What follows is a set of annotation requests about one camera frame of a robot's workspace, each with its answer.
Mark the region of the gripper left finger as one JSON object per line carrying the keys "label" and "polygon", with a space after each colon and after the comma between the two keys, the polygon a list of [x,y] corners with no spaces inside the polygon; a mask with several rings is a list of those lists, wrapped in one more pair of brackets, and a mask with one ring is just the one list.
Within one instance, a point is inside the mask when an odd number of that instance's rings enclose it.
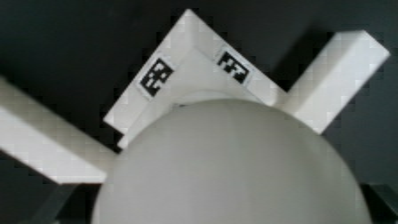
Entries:
{"label": "gripper left finger", "polygon": [[57,216],[64,205],[67,203],[69,197],[76,190],[76,184],[62,184],[57,186],[55,190],[50,193],[48,199],[44,200],[39,209],[34,212],[34,215],[25,219],[19,224],[55,224]]}

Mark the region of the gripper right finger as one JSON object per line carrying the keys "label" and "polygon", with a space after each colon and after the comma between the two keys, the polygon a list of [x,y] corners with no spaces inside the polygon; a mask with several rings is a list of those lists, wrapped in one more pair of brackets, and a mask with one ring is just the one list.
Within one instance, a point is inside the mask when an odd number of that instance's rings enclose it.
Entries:
{"label": "gripper right finger", "polygon": [[373,224],[398,224],[398,192],[385,184],[364,184],[362,193]]}

